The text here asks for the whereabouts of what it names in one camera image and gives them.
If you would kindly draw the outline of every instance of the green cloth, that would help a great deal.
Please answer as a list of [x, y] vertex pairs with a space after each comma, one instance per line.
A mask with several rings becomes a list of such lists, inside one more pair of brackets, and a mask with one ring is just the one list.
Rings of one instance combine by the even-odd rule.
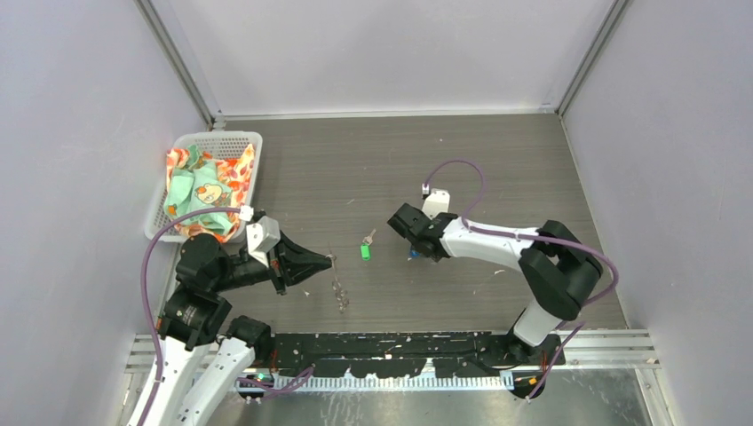
[[[230, 205], [232, 191], [217, 179], [217, 166], [205, 162], [196, 146], [187, 148], [190, 152], [186, 166], [172, 171], [170, 190], [162, 208], [170, 219], [181, 217], [192, 211]], [[227, 213], [206, 213], [181, 222], [182, 225], [201, 225], [208, 231], [220, 235], [230, 232], [232, 223]]]

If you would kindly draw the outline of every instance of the cloth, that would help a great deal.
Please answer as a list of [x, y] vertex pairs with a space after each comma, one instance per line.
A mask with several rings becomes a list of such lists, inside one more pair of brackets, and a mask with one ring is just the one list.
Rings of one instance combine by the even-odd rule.
[[[163, 204], [170, 219], [211, 207], [239, 208], [246, 201], [253, 170], [254, 146], [248, 145], [240, 158], [219, 160], [196, 145], [173, 148], [167, 153], [167, 196]], [[236, 213], [207, 213], [184, 220], [175, 228], [191, 237], [211, 233], [227, 242], [241, 225]]]

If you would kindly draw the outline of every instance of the basket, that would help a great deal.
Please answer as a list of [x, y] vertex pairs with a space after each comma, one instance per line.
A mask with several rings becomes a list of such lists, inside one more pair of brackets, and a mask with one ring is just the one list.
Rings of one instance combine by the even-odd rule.
[[[207, 131], [181, 136], [175, 142], [174, 147], [186, 148], [191, 145], [196, 145], [201, 150], [211, 154], [214, 158], [228, 160], [240, 157], [241, 154], [243, 154], [243, 150], [246, 149], [246, 146], [249, 144], [253, 144], [255, 150], [254, 168], [251, 171], [249, 193], [246, 194], [246, 205], [250, 206], [254, 195], [254, 188], [257, 183], [259, 159], [261, 158], [261, 135], [253, 131]], [[162, 210], [162, 205], [164, 204], [166, 197], [167, 189], [165, 187], [164, 175], [162, 175], [149, 206], [150, 213], [147, 217], [147, 222], [144, 224], [144, 234], [149, 240], [153, 239], [157, 232], [170, 222], [170, 219]], [[241, 221], [241, 226], [235, 230], [235, 233], [231, 237], [231, 241], [242, 240], [245, 230], [246, 224]], [[170, 229], [160, 237], [160, 241], [166, 242], [184, 242], [186, 239], [187, 237], [179, 234], [175, 228]]]

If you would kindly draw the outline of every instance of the wooden tabletop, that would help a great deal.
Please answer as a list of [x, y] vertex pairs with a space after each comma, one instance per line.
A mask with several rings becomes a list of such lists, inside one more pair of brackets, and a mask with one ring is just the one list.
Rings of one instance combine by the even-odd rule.
[[[463, 157], [487, 177], [470, 214], [490, 225], [567, 225], [584, 243], [598, 238], [559, 119], [553, 114], [387, 117], [229, 122], [264, 138], [253, 205], [297, 244], [337, 256], [350, 305], [340, 313], [332, 271], [277, 296], [271, 284], [224, 294], [237, 315], [278, 332], [506, 330], [532, 299], [519, 272], [475, 259], [408, 260], [408, 243], [386, 221], [437, 164]], [[470, 167], [443, 169], [433, 187], [449, 190], [460, 213], [480, 189]], [[376, 229], [371, 259], [360, 244]], [[599, 284], [607, 284], [608, 274]], [[583, 312], [586, 327], [625, 327], [614, 295]]]

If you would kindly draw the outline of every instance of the key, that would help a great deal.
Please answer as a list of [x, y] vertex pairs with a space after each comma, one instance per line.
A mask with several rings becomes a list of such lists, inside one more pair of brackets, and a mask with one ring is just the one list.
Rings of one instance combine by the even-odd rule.
[[366, 244], [367, 246], [370, 246], [372, 242], [374, 242], [374, 234], [377, 233], [377, 229], [373, 229], [369, 235], [367, 235], [363, 239], [363, 244]]

